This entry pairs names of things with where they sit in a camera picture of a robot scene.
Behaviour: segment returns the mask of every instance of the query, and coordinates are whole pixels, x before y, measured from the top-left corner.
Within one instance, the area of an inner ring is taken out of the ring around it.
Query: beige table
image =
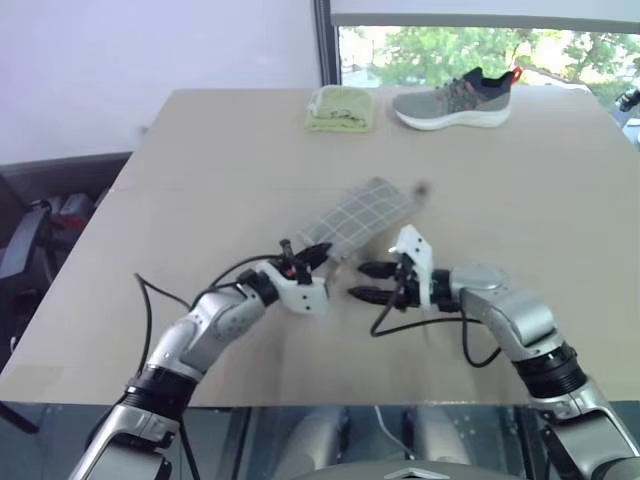
[[[0,399],[112,402],[143,340],[133,272],[192,298],[236,260],[276,251],[280,238],[374,175],[407,190],[428,180],[432,195],[410,221],[436,264],[501,265],[544,296],[612,399],[640,398],[640,158],[593,97],[522,87],[501,128],[425,133],[398,124],[387,111],[394,92],[378,91],[375,131],[347,135],[303,129],[309,93],[175,93],[40,306],[0,377]],[[362,256],[383,258],[392,233]],[[370,338],[379,309],[343,293],[362,280],[343,269],[327,318],[272,307],[192,404],[525,399],[504,358],[481,371],[465,364],[459,326]],[[152,300],[155,341],[182,312]],[[480,357],[493,345],[474,332]]]

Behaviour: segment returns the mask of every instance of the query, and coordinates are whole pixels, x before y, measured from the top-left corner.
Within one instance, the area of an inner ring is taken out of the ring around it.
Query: white shoe sole
[[[452,125],[466,125],[469,127],[493,128],[499,127],[507,121],[511,114],[511,105],[496,112],[477,112],[467,110],[445,115],[438,118],[413,118],[395,111],[398,118],[417,130],[439,130]]]

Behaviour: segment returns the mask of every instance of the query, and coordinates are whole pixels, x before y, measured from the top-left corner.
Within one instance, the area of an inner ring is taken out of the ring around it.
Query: gray sneaker
[[[398,95],[393,109],[400,120],[418,130],[450,125],[497,127],[509,118],[511,84],[518,73],[485,78],[482,68],[476,67],[435,90]]]

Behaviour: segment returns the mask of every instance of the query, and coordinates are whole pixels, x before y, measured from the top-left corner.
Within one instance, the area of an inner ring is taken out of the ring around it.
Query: yellow-green towel
[[[322,87],[311,96],[305,127],[323,132],[368,132],[373,127],[373,95],[362,88]]]

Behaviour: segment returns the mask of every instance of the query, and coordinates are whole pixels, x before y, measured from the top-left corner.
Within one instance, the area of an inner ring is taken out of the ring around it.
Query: window
[[[484,27],[340,26],[344,85],[436,86],[476,66],[521,82],[588,88],[603,106],[640,87],[640,35]]]

